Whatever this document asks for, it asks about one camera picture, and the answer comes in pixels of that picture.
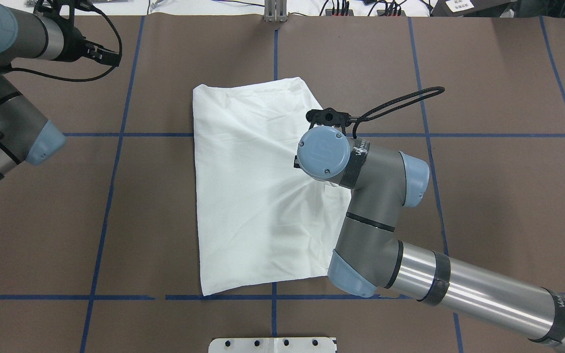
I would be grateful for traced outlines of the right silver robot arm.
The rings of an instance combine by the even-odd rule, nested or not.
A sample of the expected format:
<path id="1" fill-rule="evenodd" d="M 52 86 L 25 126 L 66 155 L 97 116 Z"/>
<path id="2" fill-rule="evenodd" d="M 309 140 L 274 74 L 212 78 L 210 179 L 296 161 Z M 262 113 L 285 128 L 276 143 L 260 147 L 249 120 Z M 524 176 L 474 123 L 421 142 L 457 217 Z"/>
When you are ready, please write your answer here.
<path id="1" fill-rule="evenodd" d="M 328 277 L 394 291 L 565 352 L 565 136 L 345 136 L 312 126 L 296 163 L 352 192 Z"/>

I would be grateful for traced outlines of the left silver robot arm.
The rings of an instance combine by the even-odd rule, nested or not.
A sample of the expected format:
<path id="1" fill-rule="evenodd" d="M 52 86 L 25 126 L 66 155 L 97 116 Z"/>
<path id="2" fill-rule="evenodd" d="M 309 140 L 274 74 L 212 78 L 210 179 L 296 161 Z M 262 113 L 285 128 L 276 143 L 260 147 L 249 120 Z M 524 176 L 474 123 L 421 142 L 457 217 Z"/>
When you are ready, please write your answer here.
<path id="1" fill-rule="evenodd" d="M 107 49 L 88 40 L 76 27 L 76 11 L 96 13 L 116 35 L 119 49 Z M 107 70 L 88 78 L 99 80 L 119 67 L 123 41 L 114 23 L 89 0 L 38 0 L 32 13 L 0 3 L 0 181 L 22 163 L 47 161 L 66 143 L 65 135 L 9 80 L 13 72 L 28 73 L 62 82 L 76 78 L 49 75 L 13 67 L 18 58 L 50 62 L 76 62 L 80 58 L 106 65 Z"/>

